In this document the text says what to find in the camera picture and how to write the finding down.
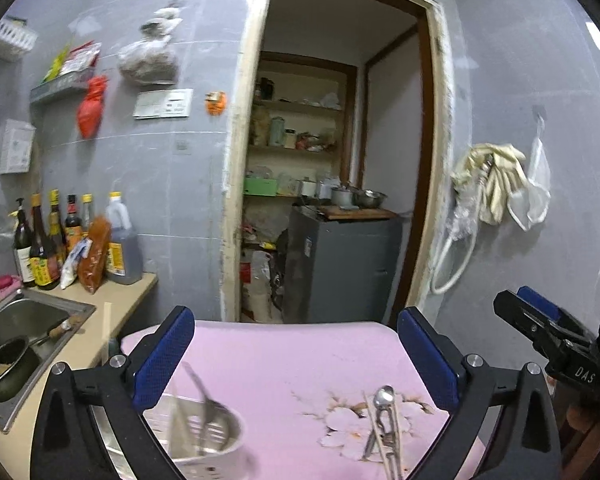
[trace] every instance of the gray refrigerator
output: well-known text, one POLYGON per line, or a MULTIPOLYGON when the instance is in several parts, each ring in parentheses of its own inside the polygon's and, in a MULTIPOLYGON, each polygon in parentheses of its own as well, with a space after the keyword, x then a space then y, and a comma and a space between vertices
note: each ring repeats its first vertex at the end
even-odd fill
POLYGON ((382 321, 397 264, 399 218, 328 221, 294 206, 288 228, 284 323, 382 321))

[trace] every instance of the metal pot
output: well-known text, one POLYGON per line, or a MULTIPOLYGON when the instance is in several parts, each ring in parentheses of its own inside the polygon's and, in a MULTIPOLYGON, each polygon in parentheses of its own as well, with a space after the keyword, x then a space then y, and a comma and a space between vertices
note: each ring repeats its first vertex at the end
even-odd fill
POLYGON ((16 396, 38 368, 40 358, 29 347, 27 338, 14 337, 0 345, 0 364, 11 364, 0 375, 0 402, 4 402, 16 396))
POLYGON ((339 207, 353 206, 353 190, 344 186, 331 188, 331 202, 339 207))
POLYGON ((382 205, 386 195, 370 189, 359 189, 355 192, 353 203, 361 209, 377 209, 382 205))

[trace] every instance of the floral pattern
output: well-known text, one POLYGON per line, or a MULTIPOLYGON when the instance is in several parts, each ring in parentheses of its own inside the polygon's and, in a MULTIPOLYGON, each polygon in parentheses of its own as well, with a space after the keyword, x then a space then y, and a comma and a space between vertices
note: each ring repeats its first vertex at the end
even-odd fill
MULTIPOLYGON (((366 460, 362 458, 366 441, 372 431, 364 401, 351 402, 344 396, 331 392, 320 399, 305 399, 296 394, 294 397, 304 406, 303 415, 312 416, 324 424, 325 435, 318 440, 321 446, 337 450, 341 456, 350 460, 382 462, 377 446, 369 458, 366 460)), ((366 400, 371 403, 372 399, 373 396, 368 396, 366 400)), ((397 392, 397 407, 402 415, 400 428, 404 446, 408 438, 418 437, 415 430, 416 421, 434 412, 426 402, 399 392, 397 392)))

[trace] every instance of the beige countertop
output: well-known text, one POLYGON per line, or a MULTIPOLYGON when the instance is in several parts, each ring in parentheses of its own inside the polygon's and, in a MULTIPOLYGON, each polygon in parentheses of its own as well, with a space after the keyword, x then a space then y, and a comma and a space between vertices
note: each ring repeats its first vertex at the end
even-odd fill
MULTIPOLYGON (((53 362, 64 361, 72 369, 89 368, 100 360, 103 342, 115 336, 131 316, 142 298, 157 282, 157 276, 146 272, 133 285, 105 282, 95 294, 89 294, 80 283, 61 290, 41 290, 45 294, 65 300, 89 303, 96 307, 80 330, 72 336, 53 362), (104 303, 111 303, 110 319, 105 323, 104 303), (109 325, 109 333, 103 335, 103 327, 109 325)), ((0 432, 0 462, 13 480, 29 480, 29 459, 33 428, 38 415, 38 405, 46 383, 47 372, 42 375, 16 416, 7 434, 0 432)))

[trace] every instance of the plastic jug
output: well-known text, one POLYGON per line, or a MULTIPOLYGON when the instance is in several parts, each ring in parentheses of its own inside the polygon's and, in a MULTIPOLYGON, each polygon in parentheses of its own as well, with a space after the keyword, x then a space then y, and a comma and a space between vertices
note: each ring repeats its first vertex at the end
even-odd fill
POLYGON ((107 277, 114 282, 131 285, 142 278, 142 254, 138 234, 131 225, 119 191, 109 193, 105 215, 111 224, 107 277))

